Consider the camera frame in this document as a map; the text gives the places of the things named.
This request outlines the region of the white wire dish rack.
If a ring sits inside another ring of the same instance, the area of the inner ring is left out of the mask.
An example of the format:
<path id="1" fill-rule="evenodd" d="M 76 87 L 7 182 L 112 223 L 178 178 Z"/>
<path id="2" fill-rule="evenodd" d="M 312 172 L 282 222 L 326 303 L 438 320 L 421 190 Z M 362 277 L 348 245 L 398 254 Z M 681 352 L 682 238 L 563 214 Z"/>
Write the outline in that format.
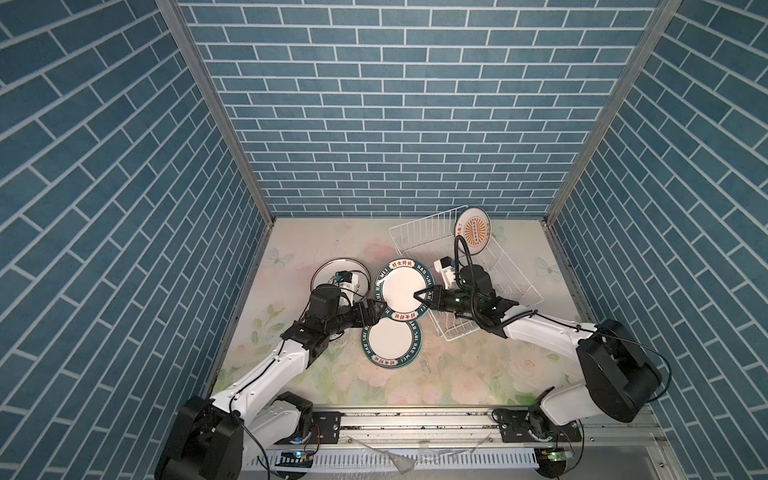
<path id="1" fill-rule="evenodd" d="M 389 229 L 396 251 L 430 271 L 416 294 L 440 337 L 456 340 L 501 327 L 514 312 L 543 302 L 533 283 L 493 237 L 499 228 L 479 207 L 460 206 Z"/>

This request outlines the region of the green rim small plate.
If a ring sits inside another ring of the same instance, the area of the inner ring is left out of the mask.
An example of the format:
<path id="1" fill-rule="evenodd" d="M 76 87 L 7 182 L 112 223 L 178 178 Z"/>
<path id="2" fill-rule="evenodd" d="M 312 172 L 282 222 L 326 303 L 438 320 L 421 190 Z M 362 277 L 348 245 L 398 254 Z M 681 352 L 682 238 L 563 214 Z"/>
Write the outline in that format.
<path id="1" fill-rule="evenodd" d="M 421 351 L 422 332 L 417 322 L 381 319 L 365 327 L 361 346 L 366 358 L 384 369 L 399 369 L 411 364 Z"/>
<path id="2" fill-rule="evenodd" d="M 374 282 L 375 299 L 386 304 L 384 316 L 394 321 L 415 321 L 428 309 L 414 294 L 435 285 L 427 267 L 410 258 L 390 261 Z"/>

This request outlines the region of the large red character plate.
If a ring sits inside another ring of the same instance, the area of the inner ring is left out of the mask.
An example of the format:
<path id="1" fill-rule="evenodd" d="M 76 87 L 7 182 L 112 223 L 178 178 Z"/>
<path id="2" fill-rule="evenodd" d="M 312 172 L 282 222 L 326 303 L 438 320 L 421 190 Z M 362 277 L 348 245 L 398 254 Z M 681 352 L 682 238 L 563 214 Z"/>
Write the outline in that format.
<path id="1" fill-rule="evenodd" d="M 351 258 L 337 258 L 324 263 L 312 276 L 310 289 L 314 290 L 322 284 L 331 284 L 333 275 L 342 270 L 361 270 L 368 277 L 368 294 L 371 289 L 371 275 L 367 267 Z"/>

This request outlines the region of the red rim small plate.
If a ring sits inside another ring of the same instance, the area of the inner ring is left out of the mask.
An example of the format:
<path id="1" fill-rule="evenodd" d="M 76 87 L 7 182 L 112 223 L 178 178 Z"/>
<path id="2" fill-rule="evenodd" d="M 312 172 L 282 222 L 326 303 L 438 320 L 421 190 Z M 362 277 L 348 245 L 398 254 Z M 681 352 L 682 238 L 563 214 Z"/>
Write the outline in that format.
<path id="1" fill-rule="evenodd" d="M 466 208 L 456 220 L 454 235 L 464 238 L 471 255 L 482 252 L 492 236 L 489 215 L 479 207 Z"/>

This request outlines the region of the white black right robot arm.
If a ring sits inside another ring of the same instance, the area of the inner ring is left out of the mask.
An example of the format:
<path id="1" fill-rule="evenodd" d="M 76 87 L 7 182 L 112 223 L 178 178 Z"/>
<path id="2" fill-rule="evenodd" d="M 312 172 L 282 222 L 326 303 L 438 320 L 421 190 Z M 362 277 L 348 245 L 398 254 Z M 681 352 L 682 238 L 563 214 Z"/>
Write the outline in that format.
<path id="1" fill-rule="evenodd" d="M 646 347 L 622 323 L 581 324 L 544 315 L 497 295 L 479 265 L 461 268 L 456 289 L 434 285 L 416 291 L 413 298 L 433 311 L 471 320 L 487 333 L 538 345 L 579 364 L 581 380 L 545 389 L 522 418 L 496 413 L 502 424 L 522 425 L 538 441 L 549 441 L 562 427 L 600 414 L 629 423 L 662 385 Z"/>

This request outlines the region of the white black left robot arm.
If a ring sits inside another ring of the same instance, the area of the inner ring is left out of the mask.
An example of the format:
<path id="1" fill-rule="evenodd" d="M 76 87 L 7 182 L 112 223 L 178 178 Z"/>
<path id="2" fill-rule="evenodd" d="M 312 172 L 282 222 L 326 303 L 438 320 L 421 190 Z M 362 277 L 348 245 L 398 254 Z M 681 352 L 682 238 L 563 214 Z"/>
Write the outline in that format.
<path id="1" fill-rule="evenodd" d="M 386 308 L 382 300 L 346 301 L 337 285 L 316 287 L 267 358 L 225 390 L 193 396 L 179 409 L 155 478 L 236 479 L 267 447 L 304 438 L 311 404 L 284 394 L 284 387 L 321 356 L 332 336 L 376 325 Z"/>

